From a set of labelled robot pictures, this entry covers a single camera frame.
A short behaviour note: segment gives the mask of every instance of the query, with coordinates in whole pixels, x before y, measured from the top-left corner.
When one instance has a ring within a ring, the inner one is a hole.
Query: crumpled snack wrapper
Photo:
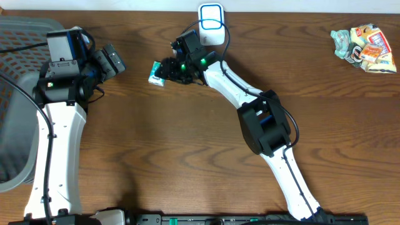
[[[351,43],[344,56],[355,67],[361,67],[368,73],[396,73],[392,49],[383,32],[373,24],[364,24],[350,29]],[[367,46],[382,48],[380,55],[373,60],[363,60],[361,51]]]
[[[331,37],[335,42],[335,55],[341,59],[344,59],[344,56],[346,55],[350,45],[349,31],[331,31]]]

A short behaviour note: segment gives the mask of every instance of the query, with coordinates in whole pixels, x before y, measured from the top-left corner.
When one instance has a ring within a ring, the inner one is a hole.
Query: black bracket
[[[57,225],[102,225],[98,219],[84,215],[58,215],[53,218]],[[9,222],[9,225],[46,225],[46,219],[28,219],[25,221]]]
[[[44,196],[40,199],[40,203],[44,203]]]
[[[91,40],[90,47],[83,35]],[[88,100],[95,87],[126,69],[112,44],[95,51],[93,37],[83,29],[49,32],[47,41],[53,47],[50,47],[52,59],[57,60],[41,67],[39,81],[33,90],[35,101],[42,108],[49,103],[65,102],[67,106],[79,104],[87,112]]]
[[[192,84],[197,79],[205,84],[203,71],[220,60],[214,51],[206,51],[195,30],[181,34],[171,43],[171,47],[176,57],[163,59],[154,75],[179,84]]]
[[[272,90],[261,93],[280,104]],[[243,138],[255,154],[274,156],[274,151],[290,143],[290,126],[285,113],[275,104],[257,98],[237,109]]]
[[[365,215],[332,215],[326,214],[320,209],[315,215],[316,222],[332,225],[368,225],[368,217]],[[283,221],[298,221],[290,214],[268,214],[266,220],[283,220]],[[313,222],[313,219],[302,220],[304,222]]]

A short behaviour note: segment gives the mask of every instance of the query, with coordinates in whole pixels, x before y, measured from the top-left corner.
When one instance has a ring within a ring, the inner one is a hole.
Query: green connector
[[[169,225],[178,225],[178,219],[169,219]]]

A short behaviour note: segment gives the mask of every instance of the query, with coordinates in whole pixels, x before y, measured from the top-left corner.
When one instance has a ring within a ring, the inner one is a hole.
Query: wooden table
[[[234,107],[209,87],[148,83],[156,60],[193,12],[5,11],[53,18],[113,43],[127,71],[102,85],[81,141],[85,213],[110,206],[165,214],[287,211],[271,170],[243,140]],[[275,90],[301,132],[295,157],[321,206],[400,220],[400,75],[370,74],[334,54],[331,30],[375,23],[400,60],[400,16],[226,13],[226,61],[247,82]],[[23,218],[30,185],[0,194],[0,223]]]

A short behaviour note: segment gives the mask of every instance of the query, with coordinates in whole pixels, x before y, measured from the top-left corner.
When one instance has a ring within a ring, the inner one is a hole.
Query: white wall
[[[197,11],[202,0],[0,0],[4,9]],[[227,12],[400,13],[400,0],[219,0]]]

